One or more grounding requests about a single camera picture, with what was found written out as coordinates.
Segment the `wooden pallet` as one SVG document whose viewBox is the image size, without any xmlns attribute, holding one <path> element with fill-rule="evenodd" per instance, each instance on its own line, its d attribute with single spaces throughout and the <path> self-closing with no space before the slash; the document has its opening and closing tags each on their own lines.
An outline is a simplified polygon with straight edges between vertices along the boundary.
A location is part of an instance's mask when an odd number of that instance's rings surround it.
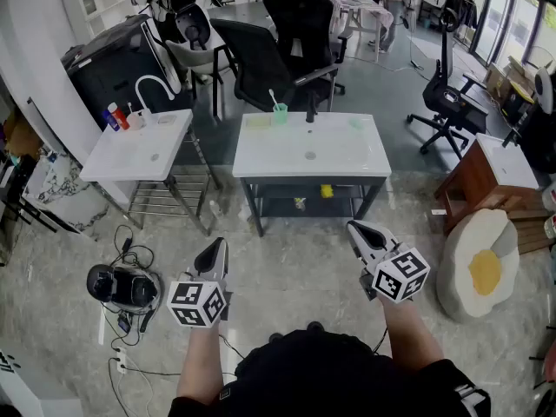
<svg viewBox="0 0 556 417">
<path fill-rule="evenodd" d="M 549 238 L 544 223 L 552 213 L 542 209 L 515 210 L 507 214 L 518 234 L 518 250 L 523 255 L 543 248 L 550 248 L 556 238 Z"/>
</svg>

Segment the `large black case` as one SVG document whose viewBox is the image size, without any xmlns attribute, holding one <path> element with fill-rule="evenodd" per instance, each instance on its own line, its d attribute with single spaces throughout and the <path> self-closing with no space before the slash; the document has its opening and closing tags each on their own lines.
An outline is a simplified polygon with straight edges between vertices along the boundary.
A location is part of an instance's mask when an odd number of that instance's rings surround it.
<svg viewBox="0 0 556 417">
<path fill-rule="evenodd" d="M 142 23 L 148 19 L 152 22 L 147 15 L 128 17 L 89 43 L 68 50 L 61 59 L 70 81 L 100 129 L 106 129 L 108 125 L 102 112 L 111 103 L 116 103 L 126 115 L 129 113 L 128 103 L 132 104 L 133 110 L 141 109 L 135 91 L 140 76 L 154 75 L 166 82 L 142 31 Z M 192 106 L 192 97 L 182 86 L 167 111 Z"/>
</svg>

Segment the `person's right forearm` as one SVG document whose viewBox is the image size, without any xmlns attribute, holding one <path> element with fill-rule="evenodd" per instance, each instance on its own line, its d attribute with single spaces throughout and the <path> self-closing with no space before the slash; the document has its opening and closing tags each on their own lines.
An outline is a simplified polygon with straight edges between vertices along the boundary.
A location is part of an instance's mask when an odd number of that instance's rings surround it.
<svg viewBox="0 0 556 417">
<path fill-rule="evenodd" d="M 419 371 L 444 359 L 440 344 L 433 337 L 413 301 L 399 303 L 378 296 L 387 324 L 392 358 L 400 367 Z"/>
</svg>

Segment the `black headset device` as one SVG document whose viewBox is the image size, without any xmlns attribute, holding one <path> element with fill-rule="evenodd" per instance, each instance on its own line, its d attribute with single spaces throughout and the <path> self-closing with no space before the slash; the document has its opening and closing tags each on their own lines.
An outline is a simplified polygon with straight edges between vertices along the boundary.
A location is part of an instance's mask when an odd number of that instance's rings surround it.
<svg viewBox="0 0 556 417">
<path fill-rule="evenodd" d="M 101 303 L 137 315 L 156 311 L 162 294 L 158 275 L 133 266 L 96 264 L 88 272 L 86 287 Z"/>
</svg>

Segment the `white curved panel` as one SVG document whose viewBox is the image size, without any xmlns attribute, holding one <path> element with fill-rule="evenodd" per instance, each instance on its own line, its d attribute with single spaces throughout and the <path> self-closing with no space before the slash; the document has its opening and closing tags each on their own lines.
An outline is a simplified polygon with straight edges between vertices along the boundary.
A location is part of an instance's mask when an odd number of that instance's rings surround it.
<svg viewBox="0 0 556 417">
<path fill-rule="evenodd" d="M 175 70 L 172 58 L 162 40 L 158 37 L 155 25 L 148 19 L 142 23 L 142 31 L 156 57 L 167 84 L 175 94 L 182 90 L 182 82 Z"/>
</svg>

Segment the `black high-back office chair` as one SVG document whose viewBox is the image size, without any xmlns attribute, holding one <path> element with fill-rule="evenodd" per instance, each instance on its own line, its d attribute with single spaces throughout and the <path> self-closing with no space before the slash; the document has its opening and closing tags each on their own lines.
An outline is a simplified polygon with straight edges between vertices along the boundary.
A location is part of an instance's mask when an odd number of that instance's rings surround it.
<svg viewBox="0 0 556 417">
<path fill-rule="evenodd" d="M 351 32 L 329 32 L 330 0 L 262 0 L 277 33 L 277 47 L 294 77 L 343 63 Z"/>
</svg>

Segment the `cardboard boxes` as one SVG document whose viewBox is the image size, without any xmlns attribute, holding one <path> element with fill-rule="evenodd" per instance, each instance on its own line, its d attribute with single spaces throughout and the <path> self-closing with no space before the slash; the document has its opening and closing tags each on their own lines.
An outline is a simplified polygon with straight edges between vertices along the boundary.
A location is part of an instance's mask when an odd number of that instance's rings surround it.
<svg viewBox="0 0 556 417">
<path fill-rule="evenodd" d="M 486 90 L 500 106 L 502 115 L 514 125 L 534 104 L 534 76 L 514 56 L 500 68 L 491 63 L 484 79 Z"/>
</svg>

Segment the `pink fabric item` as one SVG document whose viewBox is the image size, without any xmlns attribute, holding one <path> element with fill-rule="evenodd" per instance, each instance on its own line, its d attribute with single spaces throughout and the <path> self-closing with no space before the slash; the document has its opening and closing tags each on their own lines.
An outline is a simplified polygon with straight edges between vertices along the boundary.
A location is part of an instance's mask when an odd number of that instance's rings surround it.
<svg viewBox="0 0 556 417">
<path fill-rule="evenodd" d="M 556 382 L 556 341 L 548 349 L 544 359 L 544 377 L 549 383 Z"/>
</svg>

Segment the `person's left forearm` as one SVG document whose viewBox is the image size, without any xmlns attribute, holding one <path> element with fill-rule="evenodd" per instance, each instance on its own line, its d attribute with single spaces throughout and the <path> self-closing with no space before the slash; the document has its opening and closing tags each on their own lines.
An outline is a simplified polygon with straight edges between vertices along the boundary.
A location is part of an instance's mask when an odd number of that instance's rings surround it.
<svg viewBox="0 0 556 417">
<path fill-rule="evenodd" d="M 177 396 L 209 405 L 223 388 L 219 323 L 193 328 L 177 386 Z"/>
</svg>

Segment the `black chair with headrest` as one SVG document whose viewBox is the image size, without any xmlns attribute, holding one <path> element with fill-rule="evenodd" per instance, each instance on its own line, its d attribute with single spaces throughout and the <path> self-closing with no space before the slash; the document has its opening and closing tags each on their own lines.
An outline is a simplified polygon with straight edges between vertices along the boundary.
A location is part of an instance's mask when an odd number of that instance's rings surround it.
<svg viewBox="0 0 556 417">
<path fill-rule="evenodd" d="M 474 136 L 487 132 L 488 111 L 467 94 L 473 86 L 484 89 L 485 84 L 468 73 L 463 75 L 466 83 L 461 89 L 449 84 L 453 74 L 453 33 L 458 27 L 459 18 L 455 11 L 444 9 L 440 13 L 440 58 L 436 60 L 434 75 L 422 93 L 423 101 L 434 112 L 434 117 L 427 119 L 416 114 L 407 116 L 408 123 L 418 121 L 436 130 L 421 145 L 420 152 L 423 155 L 428 152 L 430 145 L 444 137 L 457 157 L 461 158 L 461 151 L 469 144 L 469 139 L 460 132 L 465 130 Z"/>
</svg>

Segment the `chrome sink stand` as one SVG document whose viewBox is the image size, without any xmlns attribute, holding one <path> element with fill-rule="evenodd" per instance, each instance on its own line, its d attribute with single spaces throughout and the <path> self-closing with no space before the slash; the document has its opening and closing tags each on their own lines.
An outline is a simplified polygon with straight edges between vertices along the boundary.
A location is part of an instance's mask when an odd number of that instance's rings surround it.
<svg viewBox="0 0 556 417">
<path fill-rule="evenodd" d="M 184 145 L 192 146 L 200 161 L 200 167 L 193 173 L 176 169 L 174 161 L 169 175 L 161 182 L 89 183 L 135 228 L 143 228 L 144 220 L 149 216 L 185 218 L 202 235 L 209 236 L 209 226 L 201 218 L 203 203 L 209 187 L 219 190 L 222 184 L 205 159 L 192 123 L 181 147 Z"/>
</svg>

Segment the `red bottle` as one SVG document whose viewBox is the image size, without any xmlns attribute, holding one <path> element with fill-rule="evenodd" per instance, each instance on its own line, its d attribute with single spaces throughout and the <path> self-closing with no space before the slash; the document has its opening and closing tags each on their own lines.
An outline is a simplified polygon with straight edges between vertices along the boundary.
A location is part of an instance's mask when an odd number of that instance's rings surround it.
<svg viewBox="0 0 556 417">
<path fill-rule="evenodd" d="M 116 103 L 111 103 L 108 106 L 108 111 L 111 114 L 111 116 L 115 119 L 120 129 L 122 130 L 129 129 L 129 123 L 127 121 L 127 118 Z"/>
</svg>

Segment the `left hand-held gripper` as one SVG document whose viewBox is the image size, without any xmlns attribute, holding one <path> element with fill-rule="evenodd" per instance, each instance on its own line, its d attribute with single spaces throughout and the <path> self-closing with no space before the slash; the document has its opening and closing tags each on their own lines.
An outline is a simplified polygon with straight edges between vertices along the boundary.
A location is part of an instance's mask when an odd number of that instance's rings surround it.
<svg viewBox="0 0 556 417">
<path fill-rule="evenodd" d="M 228 319 L 228 243 L 219 237 L 214 244 L 215 252 L 209 244 L 169 285 L 166 307 L 182 327 L 212 328 Z"/>
</svg>

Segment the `white shelf cabinet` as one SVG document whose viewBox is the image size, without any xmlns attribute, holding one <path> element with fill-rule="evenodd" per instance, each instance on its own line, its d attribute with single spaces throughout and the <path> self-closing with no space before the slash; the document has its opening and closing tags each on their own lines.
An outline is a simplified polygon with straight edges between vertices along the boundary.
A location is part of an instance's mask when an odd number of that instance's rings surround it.
<svg viewBox="0 0 556 417">
<path fill-rule="evenodd" d="M 86 44 L 136 14 L 132 0 L 62 0 L 78 44 Z"/>
</svg>

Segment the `table with pink cloth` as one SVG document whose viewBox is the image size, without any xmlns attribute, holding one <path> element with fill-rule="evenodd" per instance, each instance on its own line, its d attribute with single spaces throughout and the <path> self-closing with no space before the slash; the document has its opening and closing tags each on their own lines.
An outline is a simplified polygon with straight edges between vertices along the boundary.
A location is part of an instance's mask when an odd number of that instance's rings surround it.
<svg viewBox="0 0 556 417">
<path fill-rule="evenodd" d="M 381 29 L 389 30 L 394 21 L 392 13 L 374 0 L 329 0 L 334 6 L 330 31 L 339 34 L 341 30 L 375 34 L 374 61 L 379 59 Z M 375 20 L 375 29 L 363 26 L 363 16 L 369 15 Z"/>
</svg>

